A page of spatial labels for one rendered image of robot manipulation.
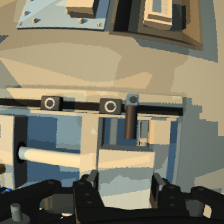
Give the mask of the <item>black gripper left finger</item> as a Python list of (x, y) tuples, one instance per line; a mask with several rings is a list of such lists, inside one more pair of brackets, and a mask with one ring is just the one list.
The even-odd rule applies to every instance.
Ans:
[(98, 183), (98, 170), (92, 169), (73, 182), (74, 189), (49, 179), (0, 194), (0, 224), (44, 224), (70, 213), (75, 214), (76, 224), (113, 219), (98, 192)]

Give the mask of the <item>beige rectangular block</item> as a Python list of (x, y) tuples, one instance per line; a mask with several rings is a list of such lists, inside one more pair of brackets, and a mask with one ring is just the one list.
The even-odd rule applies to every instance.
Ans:
[(67, 11), (71, 18), (95, 19), (99, 0), (68, 0)]

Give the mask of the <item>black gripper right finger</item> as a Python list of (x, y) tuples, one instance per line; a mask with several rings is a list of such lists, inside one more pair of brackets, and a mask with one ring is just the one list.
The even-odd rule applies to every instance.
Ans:
[(203, 213), (205, 205), (208, 205), (210, 218), (224, 220), (223, 194), (203, 186), (192, 187), (190, 193), (181, 192), (179, 186), (170, 184), (159, 173), (152, 175), (149, 201), (152, 208), (158, 208), (157, 216), (206, 217)]

